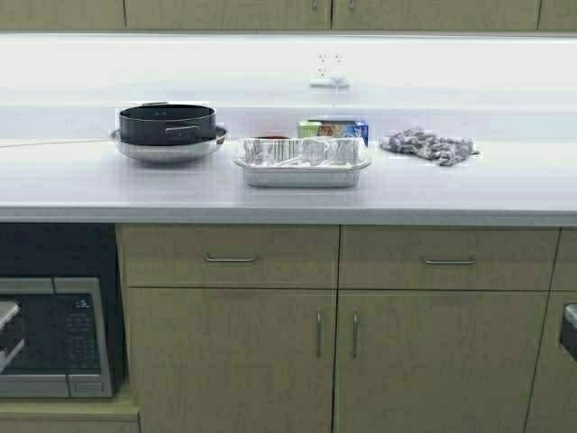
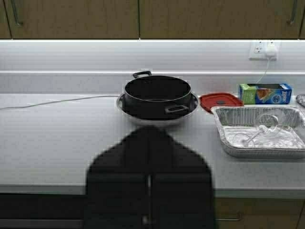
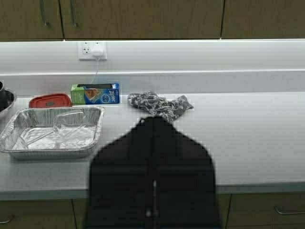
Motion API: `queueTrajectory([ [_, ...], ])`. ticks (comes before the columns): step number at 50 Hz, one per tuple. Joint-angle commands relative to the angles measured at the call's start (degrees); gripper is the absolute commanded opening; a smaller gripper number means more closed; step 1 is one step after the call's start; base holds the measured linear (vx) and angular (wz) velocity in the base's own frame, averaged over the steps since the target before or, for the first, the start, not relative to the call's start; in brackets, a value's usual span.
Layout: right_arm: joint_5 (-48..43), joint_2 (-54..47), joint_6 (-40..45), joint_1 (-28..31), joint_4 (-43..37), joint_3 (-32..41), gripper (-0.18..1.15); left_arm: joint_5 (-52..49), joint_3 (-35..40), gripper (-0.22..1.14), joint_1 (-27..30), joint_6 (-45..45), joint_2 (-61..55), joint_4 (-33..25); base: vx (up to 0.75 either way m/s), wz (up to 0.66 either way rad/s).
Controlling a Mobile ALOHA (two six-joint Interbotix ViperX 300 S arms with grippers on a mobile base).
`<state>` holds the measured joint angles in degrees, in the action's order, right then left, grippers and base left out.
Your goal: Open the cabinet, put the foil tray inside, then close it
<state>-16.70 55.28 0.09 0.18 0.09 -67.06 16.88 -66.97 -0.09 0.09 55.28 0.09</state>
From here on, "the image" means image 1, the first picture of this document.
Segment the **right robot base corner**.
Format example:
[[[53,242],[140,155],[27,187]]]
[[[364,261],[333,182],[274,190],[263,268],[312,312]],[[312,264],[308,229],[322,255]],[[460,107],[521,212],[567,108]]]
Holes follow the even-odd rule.
[[[571,356],[577,359],[577,313],[576,304],[567,304],[563,308],[562,324],[559,336],[561,347]]]

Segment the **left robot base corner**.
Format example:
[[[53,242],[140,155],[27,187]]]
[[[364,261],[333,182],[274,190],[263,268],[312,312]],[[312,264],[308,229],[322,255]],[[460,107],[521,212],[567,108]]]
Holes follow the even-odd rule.
[[[1,372],[8,367],[24,346],[21,309],[12,301],[1,302]]]

